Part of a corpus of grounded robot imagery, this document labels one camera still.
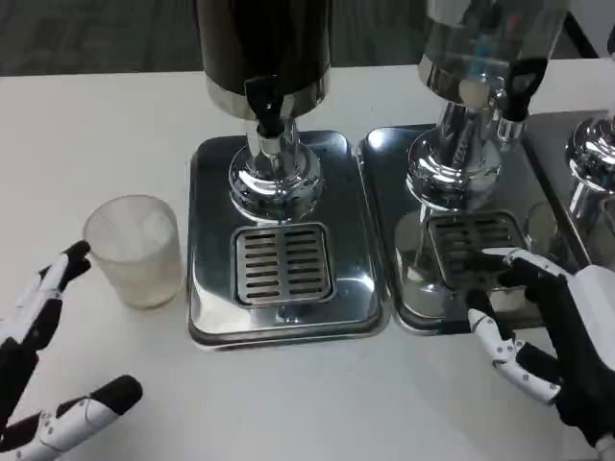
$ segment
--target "table surface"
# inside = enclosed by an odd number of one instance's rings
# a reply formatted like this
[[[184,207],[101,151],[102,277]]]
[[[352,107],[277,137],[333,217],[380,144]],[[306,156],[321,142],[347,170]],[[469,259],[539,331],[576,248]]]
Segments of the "table surface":
[[[554,61],[531,109],[603,108],[614,78],[610,61]],[[441,106],[415,66],[334,69],[299,126],[357,144],[373,128],[434,122]],[[167,201],[185,244],[192,153],[242,131],[202,73],[1,79],[0,305],[115,196]],[[68,459],[551,460],[570,445],[556,412],[504,382],[470,335],[417,337],[391,322],[369,339],[204,352],[185,314],[182,297],[151,312],[122,306],[94,268],[67,291],[15,416],[132,374],[141,403]],[[523,336],[549,346],[543,330]]]

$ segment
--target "chrome spigot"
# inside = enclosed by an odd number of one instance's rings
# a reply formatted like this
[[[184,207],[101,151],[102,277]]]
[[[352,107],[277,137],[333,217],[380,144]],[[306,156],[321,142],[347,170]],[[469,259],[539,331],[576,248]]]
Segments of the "chrome spigot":
[[[502,156],[524,133],[529,101],[547,64],[546,59],[515,61],[505,84],[496,85],[486,79],[455,80],[428,59],[422,61],[422,80],[449,101],[437,127],[419,136],[408,152],[406,185],[417,200],[449,211],[475,209],[488,200]]]
[[[258,122],[229,169],[234,204],[258,221],[300,218],[313,209],[322,191],[320,162],[300,142],[294,118],[281,116],[283,93],[277,77],[250,79],[245,89]]]

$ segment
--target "black tap handle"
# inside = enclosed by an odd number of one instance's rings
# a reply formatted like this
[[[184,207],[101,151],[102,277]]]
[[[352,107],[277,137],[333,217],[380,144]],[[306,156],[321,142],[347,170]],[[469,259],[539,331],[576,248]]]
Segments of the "black tap handle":
[[[264,137],[283,133],[280,117],[284,94],[280,79],[275,75],[259,76],[245,82],[246,98],[258,120],[258,132]]]
[[[611,37],[608,39],[606,49],[608,50],[608,53],[611,55],[613,60],[615,60],[615,27],[613,27],[613,30],[611,31]]]
[[[510,65],[505,90],[507,104],[503,117],[511,122],[523,122],[528,117],[531,97],[542,84],[549,61],[546,58],[525,58]]]

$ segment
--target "metal grate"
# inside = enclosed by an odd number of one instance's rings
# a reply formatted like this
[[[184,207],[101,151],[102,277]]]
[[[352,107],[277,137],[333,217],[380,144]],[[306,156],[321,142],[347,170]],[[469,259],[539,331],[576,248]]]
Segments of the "metal grate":
[[[493,271],[469,271],[466,261],[485,248],[526,248],[519,225],[508,212],[433,216],[427,223],[442,279],[454,291],[498,286]]]
[[[318,224],[242,230],[235,257],[242,303],[323,301],[332,293],[325,231]]]

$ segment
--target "gray carpet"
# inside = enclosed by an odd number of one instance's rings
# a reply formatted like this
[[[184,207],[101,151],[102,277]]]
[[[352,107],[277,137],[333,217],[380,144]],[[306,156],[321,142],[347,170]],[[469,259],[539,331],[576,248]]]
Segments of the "gray carpet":
[[[332,63],[422,54],[424,0],[333,0]],[[556,58],[577,58],[564,37]],[[191,0],[0,0],[0,75],[202,68]]]

